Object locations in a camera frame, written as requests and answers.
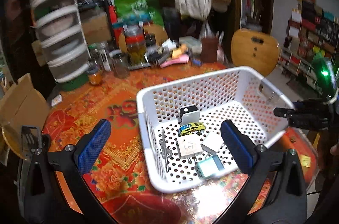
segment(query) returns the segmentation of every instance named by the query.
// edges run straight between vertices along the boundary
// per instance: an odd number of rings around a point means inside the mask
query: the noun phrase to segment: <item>orange jar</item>
[[[101,71],[97,66],[91,66],[87,70],[89,82],[92,85],[100,85],[102,83]]]

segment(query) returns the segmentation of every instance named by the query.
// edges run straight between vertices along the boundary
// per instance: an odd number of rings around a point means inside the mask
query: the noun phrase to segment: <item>black cable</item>
[[[319,194],[319,193],[321,193],[321,190],[319,190],[319,191],[314,191],[314,192],[309,192],[309,193],[306,194],[306,195],[314,195],[314,194]]]

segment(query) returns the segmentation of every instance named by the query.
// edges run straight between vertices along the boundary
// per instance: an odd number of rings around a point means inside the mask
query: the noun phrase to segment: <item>pink object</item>
[[[184,54],[184,55],[181,55],[179,58],[177,59],[174,59],[174,60],[169,60],[169,61],[165,61],[164,63],[162,63],[160,65],[160,68],[164,68],[164,67],[167,67],[171,64],[174,64],[174,63],[188,63],[189,62],[189,56]]]

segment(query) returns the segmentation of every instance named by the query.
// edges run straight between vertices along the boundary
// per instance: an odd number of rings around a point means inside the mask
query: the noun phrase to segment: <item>white plastic basket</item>
[[[285,133],[287,121],[275,117],[275,107],[293,108],[291,101],[272,83],[250,67],[242,66],[205,73],[142,89],[137,94],[140,134],[150,182],[165,193],[180,192],[198,186],[194,160],[179,158],[176,140],[180,127],[179,108],[196,104],[200,122],[206,131],[201,141],[213,131],[220,131],[221,122],[230,119],[241,133],[255,144],[272,146]],[[168,159],[169,173],[160,154],[161,131],[165,130],[166,146],[173,157]],[[217,153],[224,170],[215,177],[235,171],[238,167],[227,146]],[[196,160],[204,160],[206,152]]]

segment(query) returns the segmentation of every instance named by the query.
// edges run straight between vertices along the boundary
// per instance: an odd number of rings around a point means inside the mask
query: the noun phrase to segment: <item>toy car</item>
[[[204,133],[206,127],[204,125],[204,123],[199,122],[199,123],[189,123],[187,125],[181,126],[179,128],[179,136],[184,136],[184,135],[188,135],[188,134],[193,134],[193,133]]]

